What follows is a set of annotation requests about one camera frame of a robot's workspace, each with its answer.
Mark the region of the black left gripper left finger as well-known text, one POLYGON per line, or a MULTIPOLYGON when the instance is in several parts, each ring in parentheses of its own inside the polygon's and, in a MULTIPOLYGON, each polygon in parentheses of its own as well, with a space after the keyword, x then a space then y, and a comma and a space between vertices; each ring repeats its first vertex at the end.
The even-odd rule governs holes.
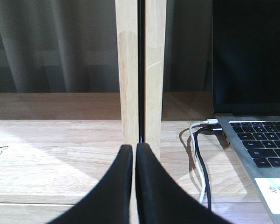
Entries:
POLYGON ((50 224, 128 224, 132 185, 132 146, 121 145, 108 171, 76 205, 50 224))

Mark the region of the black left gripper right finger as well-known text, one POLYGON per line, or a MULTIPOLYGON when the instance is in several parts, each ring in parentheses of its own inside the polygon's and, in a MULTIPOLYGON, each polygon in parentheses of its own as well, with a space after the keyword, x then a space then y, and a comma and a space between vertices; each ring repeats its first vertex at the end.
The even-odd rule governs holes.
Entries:
POLYGON ((136 149, 136 198, 141 224, 226 224, 187 194, 167 173, 147 143, 136 149))

